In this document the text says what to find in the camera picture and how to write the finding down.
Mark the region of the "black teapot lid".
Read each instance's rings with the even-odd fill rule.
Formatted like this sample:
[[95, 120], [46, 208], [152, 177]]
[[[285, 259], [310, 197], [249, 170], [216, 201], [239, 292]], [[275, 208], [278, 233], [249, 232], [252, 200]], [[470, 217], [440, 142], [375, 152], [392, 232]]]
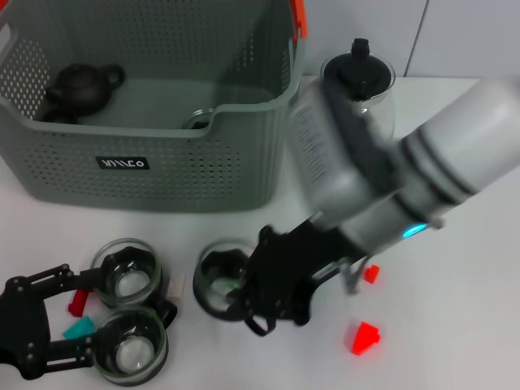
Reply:
[[321, 73], [357, 102], [386, 93], [395, 81], [393, 67], [373, 55], [369, 41], [364, 38], [355, 38], [349, 52], [326, 61]]

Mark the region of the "clear glass teapot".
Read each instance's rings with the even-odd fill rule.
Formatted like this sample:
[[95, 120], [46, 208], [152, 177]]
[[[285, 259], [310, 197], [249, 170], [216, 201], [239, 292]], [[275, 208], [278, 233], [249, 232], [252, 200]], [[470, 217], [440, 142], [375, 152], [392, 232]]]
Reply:
[[345, 92], [346, 97], [349, 98], [349, 100], [361, 111], [361, 114], [371, 120], [371, 122], [373, 123], [373, 127], [378, 129], [379, 134], [387, 139], [392, 138], [395, 131], [395, 105], [392, 96], [392, 87], [386, 93], [364, 102], [354, 101], [345, 92], [345, 90], [340, 87]]

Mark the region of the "dark red curved brick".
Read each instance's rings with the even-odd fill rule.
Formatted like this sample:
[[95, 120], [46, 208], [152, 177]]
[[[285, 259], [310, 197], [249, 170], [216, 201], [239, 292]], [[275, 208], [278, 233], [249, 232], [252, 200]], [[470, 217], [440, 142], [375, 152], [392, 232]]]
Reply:
[[75, 318], [81, 318], [83, 316], [89, 294], [89, 290], [77, 289], [67, 307], [68, 313]]

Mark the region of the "grey-green perforated storage bin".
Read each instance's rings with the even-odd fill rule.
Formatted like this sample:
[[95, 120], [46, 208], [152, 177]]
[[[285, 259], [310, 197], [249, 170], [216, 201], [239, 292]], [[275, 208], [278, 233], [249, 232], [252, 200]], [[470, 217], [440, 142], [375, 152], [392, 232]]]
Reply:
[[[289, 0], [8, 0], [0, 158], [44, 202], [252, 210], [273, 196], [306, 39]], [[73, 63], [118, 64], [98, 113], [46, 97]], [[213, 109], [203, 129], [183, 129]]]

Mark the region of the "red slope brick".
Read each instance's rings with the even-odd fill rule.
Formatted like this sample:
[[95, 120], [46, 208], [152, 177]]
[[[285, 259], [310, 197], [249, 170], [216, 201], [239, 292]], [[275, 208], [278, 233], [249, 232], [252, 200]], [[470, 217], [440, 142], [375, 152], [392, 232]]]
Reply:
[[363, 355], [381, 340], [381, 333], [378, 327], [361, 322], [356, 329], [353, 341], [350, 343], [350, 352], [356, 356]]

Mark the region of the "white flat plate brick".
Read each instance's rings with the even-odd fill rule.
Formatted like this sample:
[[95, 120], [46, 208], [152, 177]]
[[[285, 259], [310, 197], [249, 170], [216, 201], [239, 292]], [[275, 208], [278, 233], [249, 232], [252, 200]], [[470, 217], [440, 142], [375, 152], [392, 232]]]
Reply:
[[173, 301], [179, 301], [184, 295], [186, 277], [184, 273], [172, 273], [167, 287], [167, 297]]

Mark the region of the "black clay teapot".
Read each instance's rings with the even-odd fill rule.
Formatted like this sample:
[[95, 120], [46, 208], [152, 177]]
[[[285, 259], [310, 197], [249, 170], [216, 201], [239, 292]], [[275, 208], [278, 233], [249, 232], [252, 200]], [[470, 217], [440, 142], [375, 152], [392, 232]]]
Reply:
[[73, 63], [45, 88], [45, 96], [50, 102], [72, 110], [78, 116], [92, 115], [109, 103], [113, 92], [125, 79], [126, 72], [118, 64], [95, 67]]

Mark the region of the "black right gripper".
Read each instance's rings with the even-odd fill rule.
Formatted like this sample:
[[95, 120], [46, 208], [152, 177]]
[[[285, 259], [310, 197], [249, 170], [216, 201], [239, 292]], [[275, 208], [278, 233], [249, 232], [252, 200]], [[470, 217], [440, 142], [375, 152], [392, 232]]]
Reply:
[[258, 234], [258, 245], [245, 264], [240, 283], [244, 293], [259, 293], [259, 301], [228, 293], [227, 312], [245, 319], [260, 316], [304, 326], [310, 321], [310, 301], [317, 288], [312, 276], [344, 256], [345, 237], [337, 228], [324, 232], [305, 221], [279, 234], [266, 225]]

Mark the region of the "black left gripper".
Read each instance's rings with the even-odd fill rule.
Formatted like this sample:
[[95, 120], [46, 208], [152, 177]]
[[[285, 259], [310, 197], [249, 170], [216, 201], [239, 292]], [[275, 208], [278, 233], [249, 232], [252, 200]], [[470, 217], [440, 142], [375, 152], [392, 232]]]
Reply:
[[78, 275], [63, 264], [30, 276], [15, 276], [0, 295], [0, 363], [22, 368], [23, 378], [93, 366], [96, 336], [49, 341], [44, 301], [73, 290], [100, 288], [100, 269]]

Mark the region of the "teal brick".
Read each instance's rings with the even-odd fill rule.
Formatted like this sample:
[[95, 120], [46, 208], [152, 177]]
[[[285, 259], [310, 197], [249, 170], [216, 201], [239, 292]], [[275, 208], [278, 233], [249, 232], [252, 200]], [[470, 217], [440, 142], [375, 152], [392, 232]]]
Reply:
[[93, 320], [89, 316], [84, 316], [78, 319], [63, 333], [63, 338], [65, 340], [74, 340], [90, 335], [94, 332], [94, 330], [95, 324]]

